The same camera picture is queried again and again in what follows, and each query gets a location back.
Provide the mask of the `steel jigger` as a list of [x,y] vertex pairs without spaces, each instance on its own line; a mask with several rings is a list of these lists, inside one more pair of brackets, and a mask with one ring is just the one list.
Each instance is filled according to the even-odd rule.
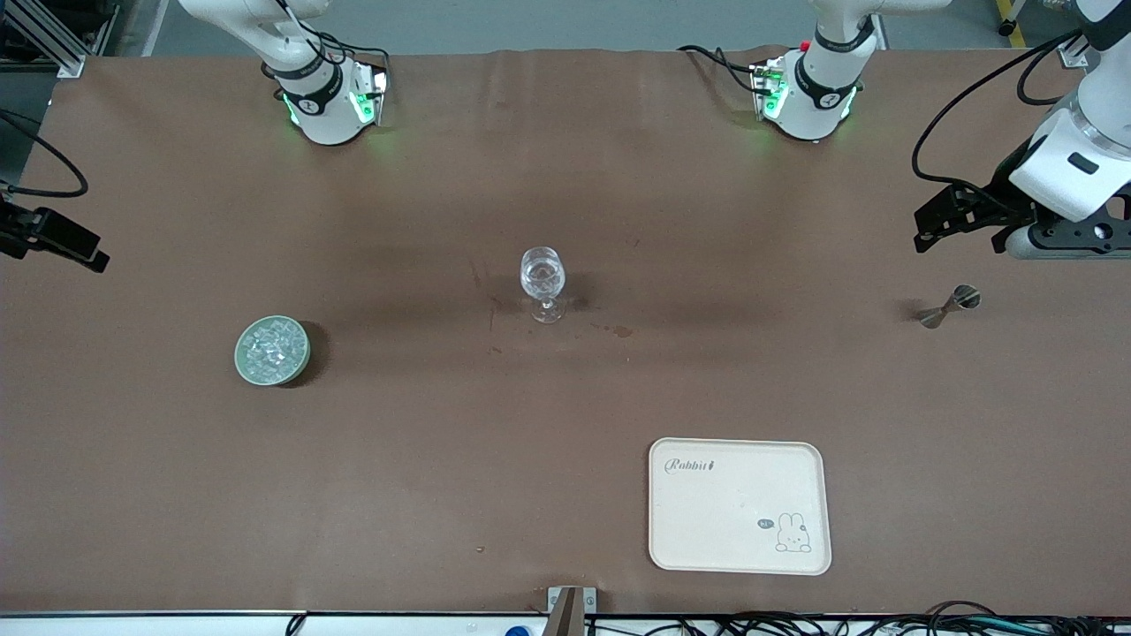
[[974,309],[974,307],[981,306],[981,293],[976,287],[968,284],[961,284],[955,287],[953,292],[946,298],[946,302],[942,306],[930,307],[920,311],[916,315],[916,320],[925,327],[925,329],[936,329],[944,323],[946,317],[950,313],[961,313],[961,311],[967,311]]

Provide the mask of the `cream rabbit print tray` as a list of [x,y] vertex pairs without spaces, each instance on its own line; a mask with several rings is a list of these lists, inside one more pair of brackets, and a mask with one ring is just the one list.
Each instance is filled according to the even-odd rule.
[[823,455],[809,442],[656,440],[648,552],[667,571],[823,575],[832,562]]

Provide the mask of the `clear wine glass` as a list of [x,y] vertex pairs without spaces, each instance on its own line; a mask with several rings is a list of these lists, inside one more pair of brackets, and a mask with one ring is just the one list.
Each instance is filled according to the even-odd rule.
[[535,321],[560,321],[566,312],[561,300],[566,289],[566,266],[556,250],[549,246],[537,246],[523,253],[520,284],[530,298],[532,317]]

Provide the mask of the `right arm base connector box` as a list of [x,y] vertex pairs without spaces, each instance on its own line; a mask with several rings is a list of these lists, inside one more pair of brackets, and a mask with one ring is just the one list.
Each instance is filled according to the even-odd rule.
[[388,88],[385,68],[355,62],[352,81],[349,101],[361,124],[380,124]]

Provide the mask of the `aluminium frame with struts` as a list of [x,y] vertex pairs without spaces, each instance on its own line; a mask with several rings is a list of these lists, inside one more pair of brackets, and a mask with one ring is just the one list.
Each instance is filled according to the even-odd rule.
[[122,17],[116,0],[0,0],[0,70],[78,78],[105,54]]

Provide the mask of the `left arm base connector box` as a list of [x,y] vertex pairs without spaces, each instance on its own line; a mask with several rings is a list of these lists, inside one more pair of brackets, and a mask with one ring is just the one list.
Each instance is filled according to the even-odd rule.
[[750,65],[748,69],[756,114],[760,120],[777,122],[791,91],[785,57],[775,57],[760,65]]

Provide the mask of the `brown table mat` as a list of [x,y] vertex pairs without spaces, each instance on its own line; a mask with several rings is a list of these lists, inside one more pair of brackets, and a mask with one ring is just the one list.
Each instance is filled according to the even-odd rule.
[[[107,269],[0,256],[0,611],[1131,614],[1131,261],[913,244],[1008,57],[877,54],[815,145],[701,57],[400,57],[340,148],[250,57],[93,62],[42,134]],[[831,568],[657,567],[666,437],[815,446]]]

